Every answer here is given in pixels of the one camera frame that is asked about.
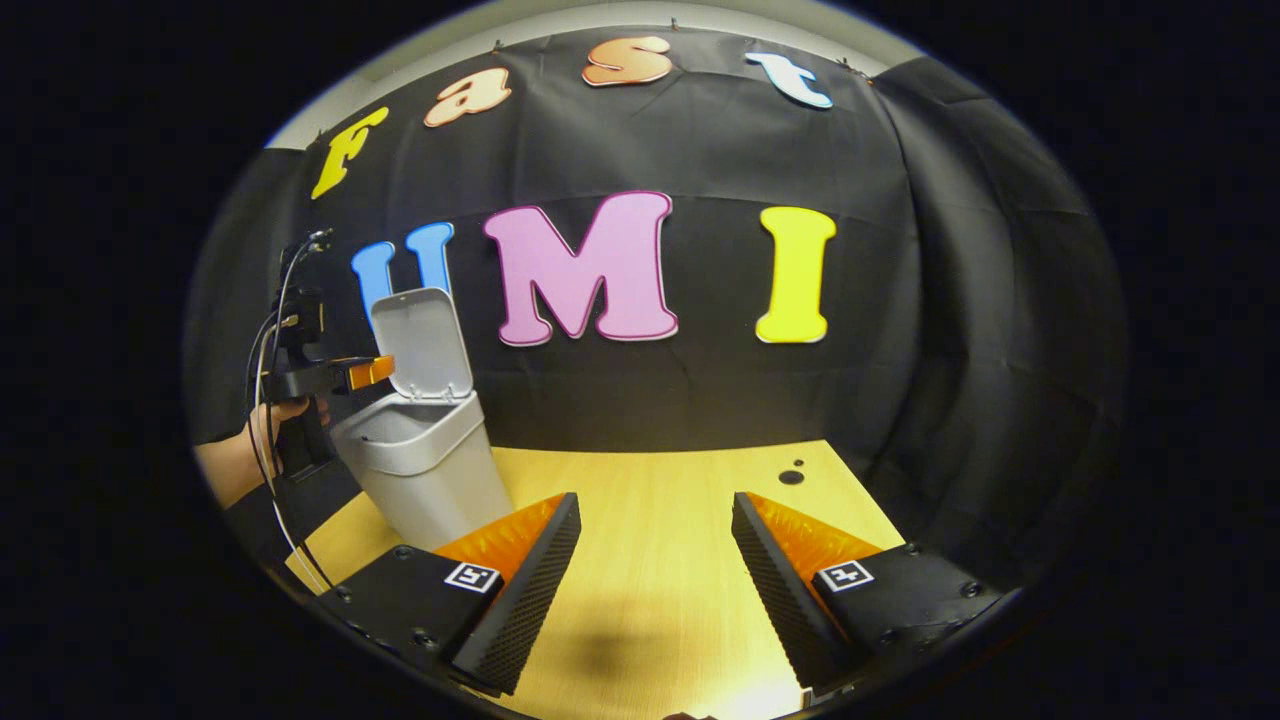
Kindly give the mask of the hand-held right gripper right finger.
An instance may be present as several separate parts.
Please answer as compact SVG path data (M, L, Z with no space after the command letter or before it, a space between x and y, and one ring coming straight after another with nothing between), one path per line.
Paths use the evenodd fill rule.
M794 675L814 700L927 665L1004 603L998 587L933 550L882 550L762 495L735 495L731 533Z

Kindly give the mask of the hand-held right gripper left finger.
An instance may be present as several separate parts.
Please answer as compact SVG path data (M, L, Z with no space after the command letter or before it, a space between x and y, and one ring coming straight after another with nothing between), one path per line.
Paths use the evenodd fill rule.
M421 676L513 694L581 529L576 493L556 495L435 551L397 544L307 609Z

